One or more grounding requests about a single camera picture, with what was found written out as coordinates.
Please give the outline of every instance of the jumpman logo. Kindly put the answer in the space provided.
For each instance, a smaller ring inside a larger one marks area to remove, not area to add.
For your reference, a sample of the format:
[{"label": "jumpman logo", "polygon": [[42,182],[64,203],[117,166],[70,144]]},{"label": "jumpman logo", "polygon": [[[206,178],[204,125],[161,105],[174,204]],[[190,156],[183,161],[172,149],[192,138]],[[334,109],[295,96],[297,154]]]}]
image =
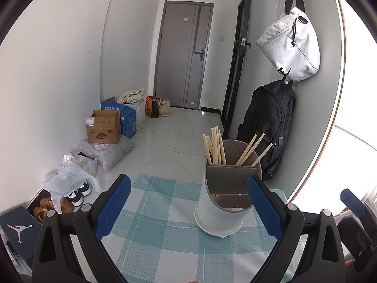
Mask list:
[{"label": "jumpman logo", "polygon": [[30,226],[28,226],[28,227],[25,227],[25,226],[15,226],[15,227],[12,227],[12,226],[10,226],[10,225],[7,225],[7,226],[10,227],[11,229],[14,229],[14,231],[17,232],[17,234],[18,234],[18,242],[19,242],[20,244],[22,244],[22,242],[21,242],[21,232],[22,232],[23,230],[27,229],[27,228],[32,228],[32,227],[33,227],[32,225],[30,225]]}]

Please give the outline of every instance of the door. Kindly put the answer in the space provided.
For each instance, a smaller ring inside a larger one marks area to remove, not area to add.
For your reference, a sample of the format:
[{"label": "door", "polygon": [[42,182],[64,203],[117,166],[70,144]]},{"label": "door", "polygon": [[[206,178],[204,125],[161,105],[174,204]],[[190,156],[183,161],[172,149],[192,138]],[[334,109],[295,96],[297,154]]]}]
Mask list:
[{"label": "door", "polygon": [[236,35],[234,38],[234,49],[230,67],[227,91],[225,94],[224,106],[221,113],[221,122],[224,127],[223,138],[229,138],[229,128],[233,118],[234,106],[236,104],[239,79],[241,77],[242,64],[246,54],[246,47],[250,49],[251,44],[247,42],[247,32],[250,16],[250,0],[242,0],[238,6]]},{"label": "door", "polygon": [[155,96],[199,108],[212,6],[167,2],[156,62]]}]

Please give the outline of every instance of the shoe sole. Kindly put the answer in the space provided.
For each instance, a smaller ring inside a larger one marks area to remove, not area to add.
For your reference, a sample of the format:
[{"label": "shoe sole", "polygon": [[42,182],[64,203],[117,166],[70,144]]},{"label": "shoe sole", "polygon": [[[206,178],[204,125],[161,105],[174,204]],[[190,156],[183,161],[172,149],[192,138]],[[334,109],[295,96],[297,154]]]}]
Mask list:
[{"label": "shoe sole", "polygon": [[84,199],[82,197],[80,197],[80,200],[78,200],[77,202],[71,202],[71,203],[74,206],[80,206],[83,202],[84,202]]},{"label": "shoe sole", "polygon": [[82,192],[82,191],[78,191],[80,194],[81,194],[81,196],[88,196],[88,194],[90,194],[91,192],[92,192],[92,190],[91,190],[91,188],[89,187],[86,191],[84,191],[84,192]]}]

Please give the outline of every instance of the checkered tablecloth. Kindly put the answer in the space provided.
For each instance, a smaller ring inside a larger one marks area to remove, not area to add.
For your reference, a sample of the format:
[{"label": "checkered tablecloth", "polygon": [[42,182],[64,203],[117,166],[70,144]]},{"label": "checkered tablecloth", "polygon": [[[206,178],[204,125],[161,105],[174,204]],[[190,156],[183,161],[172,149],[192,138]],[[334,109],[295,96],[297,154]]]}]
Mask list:
[{"label": "checkered tablecloth", "polygon": [[[276,239],[267,234],[254,208],[231,236],[203,232],[194,219],[200,188],[200,184],[138,177],[111,231],[121,239],[116,244],[122,246],[116,266],[128,282],[250,282]],[[276,192],[287,201],[282,191]],[[292,278],[293,264],[282,282]]]}]

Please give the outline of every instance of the tiled floor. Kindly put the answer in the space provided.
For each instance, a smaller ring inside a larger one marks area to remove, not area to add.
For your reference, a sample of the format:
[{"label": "tiled floor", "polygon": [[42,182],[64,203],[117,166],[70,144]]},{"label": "tiled floor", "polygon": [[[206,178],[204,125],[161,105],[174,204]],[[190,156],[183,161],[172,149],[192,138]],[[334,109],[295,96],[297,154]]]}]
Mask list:
[{"label": "tiled floor", "polygon": [[[129,154],[110,171],[99,165],[96,178],[101,188],[107,190],[120,174],[135,182],[139,174],[201,183],[205,165],[203,134],[210,135],[211,128],[222,125],[218,114],[172,108],[172,117],[147,117],[146,125],[132,138],[134,146]],[[91,193],[85,203],[93,203],[99,193]],[[78,244],[72,236],[75,251],[87,279],[91,271]],[[106,246],[106,237],[102,240]],[[117,248],[106,248],[111,255]]]}]

